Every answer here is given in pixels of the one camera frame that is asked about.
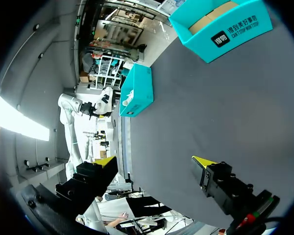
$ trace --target black mount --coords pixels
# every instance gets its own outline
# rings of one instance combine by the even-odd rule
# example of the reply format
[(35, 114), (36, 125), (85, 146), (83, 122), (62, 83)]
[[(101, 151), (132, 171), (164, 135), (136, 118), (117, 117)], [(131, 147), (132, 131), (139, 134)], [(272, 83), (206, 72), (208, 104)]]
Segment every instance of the black mount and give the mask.
[[(207, 197), (213, 197), (226, 215), (233, 217), (227, 234), (241, 234), (240, 228), (267, 218), (278, 205), (280, 198), (267, 190), (258, 196), (253, 194), (253, 185), (245, 184), (232, 173), (232, 167), (225, 162), (203, 168), (193, 164), (193, 174)], [(253, 234), (262, 234), (265, 225)]]

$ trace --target white cloth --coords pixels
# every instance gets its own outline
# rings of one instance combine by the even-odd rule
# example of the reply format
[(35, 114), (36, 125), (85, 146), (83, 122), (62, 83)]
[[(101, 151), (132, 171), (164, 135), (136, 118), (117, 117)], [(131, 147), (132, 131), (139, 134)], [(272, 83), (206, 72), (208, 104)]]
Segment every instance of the white cloth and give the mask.
[(116, 217), (119, 217), (124, 212), (128, 213), (128, 217), (134, 217), (134, 214), (125, 197), (111, 201), (100, 202), (98, 203), (98, 207), (103, 221), (113, 221), (116, 219)]

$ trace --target logo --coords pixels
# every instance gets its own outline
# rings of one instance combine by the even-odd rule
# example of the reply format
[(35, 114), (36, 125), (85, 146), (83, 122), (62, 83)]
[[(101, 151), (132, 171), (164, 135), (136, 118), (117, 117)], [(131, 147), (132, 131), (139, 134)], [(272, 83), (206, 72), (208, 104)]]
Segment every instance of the logo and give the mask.
[(221, 47), (230, 41), (230, 39), (224, 31), (217, 33), (215, 36), (211, 38), (211, 40), (216, 44), (217, 47)]

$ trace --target black cloth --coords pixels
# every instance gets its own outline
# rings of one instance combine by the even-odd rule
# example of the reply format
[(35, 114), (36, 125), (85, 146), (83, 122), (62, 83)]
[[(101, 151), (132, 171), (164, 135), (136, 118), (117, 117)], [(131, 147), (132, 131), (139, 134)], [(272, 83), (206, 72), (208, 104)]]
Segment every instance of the black cloth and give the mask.
[(160, 204), (160, 202), (153, 197), (127, 198), (126, 200), (135, 217), (153, 216), (171, 211), (167, 206), (145, 207)]

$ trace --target bright light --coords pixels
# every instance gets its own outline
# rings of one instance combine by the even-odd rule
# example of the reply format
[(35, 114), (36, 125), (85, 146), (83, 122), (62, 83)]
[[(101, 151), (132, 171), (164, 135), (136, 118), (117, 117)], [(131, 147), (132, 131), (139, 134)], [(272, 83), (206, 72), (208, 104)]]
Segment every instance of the bright light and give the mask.
[(0, 127), (42, 141), (49, 141), (49, 129), (25, 117), (0, 96)]

